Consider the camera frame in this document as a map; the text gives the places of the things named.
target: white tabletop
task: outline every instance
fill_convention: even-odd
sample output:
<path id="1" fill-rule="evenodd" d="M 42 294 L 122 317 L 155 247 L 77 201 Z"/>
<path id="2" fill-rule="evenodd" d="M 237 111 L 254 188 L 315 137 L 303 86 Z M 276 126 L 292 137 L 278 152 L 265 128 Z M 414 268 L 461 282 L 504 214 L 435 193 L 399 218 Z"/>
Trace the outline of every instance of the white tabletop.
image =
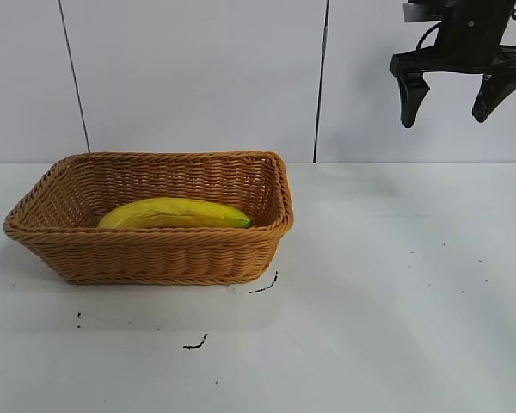
<path id="1" fill-rule="evenodd" d="M 290 165 L 233 287 L 65 284 L 2 233 L 47 168 L 0 165 L 0 413 L 516 413 L 516 163 Z"/>

